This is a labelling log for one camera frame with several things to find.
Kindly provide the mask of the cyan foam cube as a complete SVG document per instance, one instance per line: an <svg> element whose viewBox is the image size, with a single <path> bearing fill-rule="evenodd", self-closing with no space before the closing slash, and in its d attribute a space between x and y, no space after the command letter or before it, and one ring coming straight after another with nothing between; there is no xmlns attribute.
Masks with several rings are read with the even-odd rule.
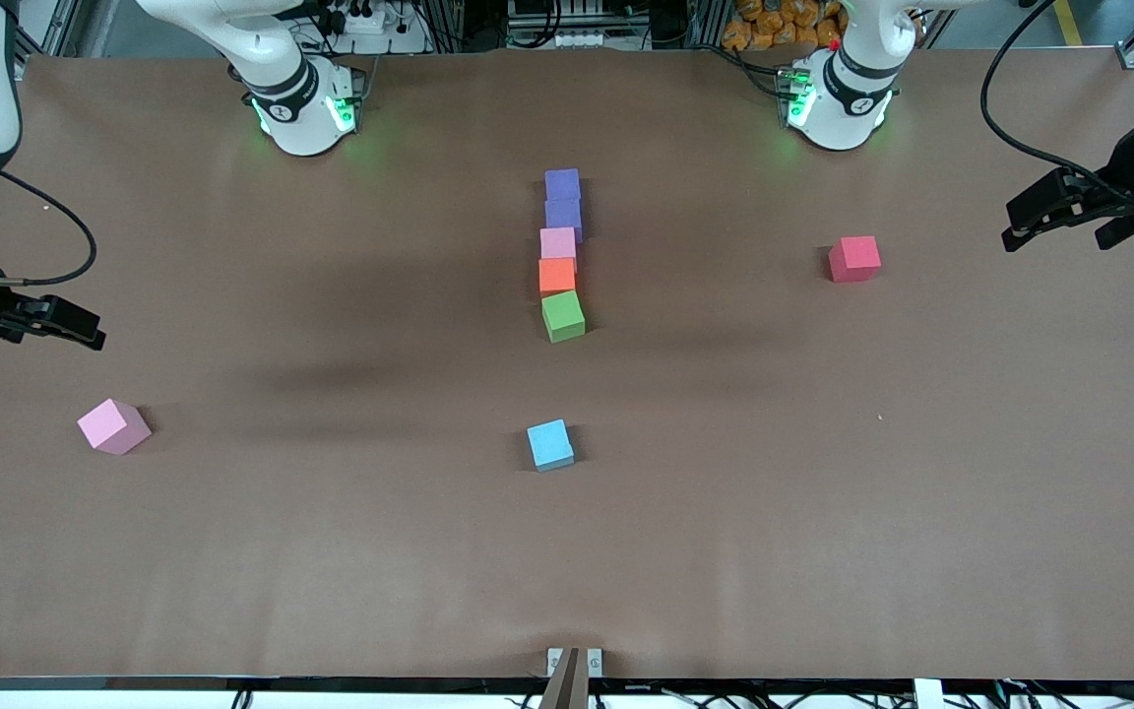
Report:
<svg viewBox="0 0 1134 709"><path fill-rule="evenodd" d="M570 429L562 419L528 427L526 437L533 467L538 472L545 473L575 463L576 453L572 444Z"/></svg>

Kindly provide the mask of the white power strip with plugs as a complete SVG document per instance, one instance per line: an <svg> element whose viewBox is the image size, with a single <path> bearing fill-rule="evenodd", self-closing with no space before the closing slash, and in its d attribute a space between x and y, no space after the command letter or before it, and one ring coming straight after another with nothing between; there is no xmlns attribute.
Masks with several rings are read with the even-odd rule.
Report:
<svg viewBox="0 0 1134 709"><path fill-rule="evenodd" d="M426 54L435 50L412 0L318 0L323 45L342 54Z"/></svg>

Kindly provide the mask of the brown table cover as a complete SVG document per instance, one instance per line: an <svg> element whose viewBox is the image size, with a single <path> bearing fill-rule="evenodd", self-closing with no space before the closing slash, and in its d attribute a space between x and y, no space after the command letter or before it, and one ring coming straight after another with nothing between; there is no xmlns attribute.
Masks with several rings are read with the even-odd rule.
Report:
<svg viewBox="0 0 1134 709"><path fill-rule="evenodd" d="M988 60L833 154L712 54L395 58L315 159L221 60L34 60L12 171L98 236L107 341L0 341L0 675L1134 677L1134 248L1002 250L1044 167Z"/></svg>

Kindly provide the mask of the metal equipment rack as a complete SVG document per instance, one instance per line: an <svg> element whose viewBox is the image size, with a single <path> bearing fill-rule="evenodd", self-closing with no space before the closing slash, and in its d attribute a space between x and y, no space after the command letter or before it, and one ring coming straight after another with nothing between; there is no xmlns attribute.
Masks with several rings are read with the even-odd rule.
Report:
<svg viewBox="0 0 1134 709"><path fill-rule="evenodd" d="M528 50L642 50L650 0L503 0L505 44Z"/></svg>

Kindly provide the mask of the orange bagged items pile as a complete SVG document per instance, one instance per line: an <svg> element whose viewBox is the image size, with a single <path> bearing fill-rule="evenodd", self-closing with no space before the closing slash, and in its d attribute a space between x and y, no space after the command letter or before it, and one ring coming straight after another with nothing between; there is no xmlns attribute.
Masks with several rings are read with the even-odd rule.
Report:
<svg viewBox="0 0 1134 709"><path fill-rule="evenodd" d="M733 0L721 32L727 52L759 52L776 45L837 48L850 23L841 0Z"/></svg>

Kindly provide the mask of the red foam cube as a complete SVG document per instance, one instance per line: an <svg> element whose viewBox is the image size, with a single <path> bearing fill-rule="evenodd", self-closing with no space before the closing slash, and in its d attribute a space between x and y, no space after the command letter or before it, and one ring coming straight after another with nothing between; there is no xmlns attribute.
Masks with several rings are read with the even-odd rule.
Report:
<svg viewBox="0 0 1134 709"><path fill-rule="evenodd" d="M845 236L828 254L833 282L868 282L882 268L874 236Z"/></svg>

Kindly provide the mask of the green foam cube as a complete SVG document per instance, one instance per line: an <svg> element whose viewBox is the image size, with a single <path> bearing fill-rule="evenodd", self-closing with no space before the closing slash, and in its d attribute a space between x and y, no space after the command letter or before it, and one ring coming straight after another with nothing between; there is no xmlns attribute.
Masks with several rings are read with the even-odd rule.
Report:
<svg viewBox="0 0 1134 709"><path fill-rule="evenodd" d="M573 340L587 332L579 293L575 289L542 297L540 309L550 343Z"/></svg>

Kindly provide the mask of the orange foam cube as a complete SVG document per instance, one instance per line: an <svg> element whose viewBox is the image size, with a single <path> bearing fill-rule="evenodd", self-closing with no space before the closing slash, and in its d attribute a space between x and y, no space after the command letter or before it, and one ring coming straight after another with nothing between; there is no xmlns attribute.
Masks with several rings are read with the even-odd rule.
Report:
<svg viewBox="0 0 1134 709"><path fill-rule="evenodd" d="M538 294L541 299L577 288L577 260L575 258L539 259Z"/></svg>

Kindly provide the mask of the small metal table bracket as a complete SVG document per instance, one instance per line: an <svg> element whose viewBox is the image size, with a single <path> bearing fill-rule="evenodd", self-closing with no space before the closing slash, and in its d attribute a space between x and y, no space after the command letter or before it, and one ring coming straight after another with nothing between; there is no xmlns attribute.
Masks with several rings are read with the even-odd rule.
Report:
<svg viewBox="0 0 1134 709"><path fill-rule="evenodd" d="M577 665L587 669L590 678L604 677L604 653L602 649L562 649L562 647L550 647L545 651L544 676L550 677L564 657L575 651Z"/></svg>

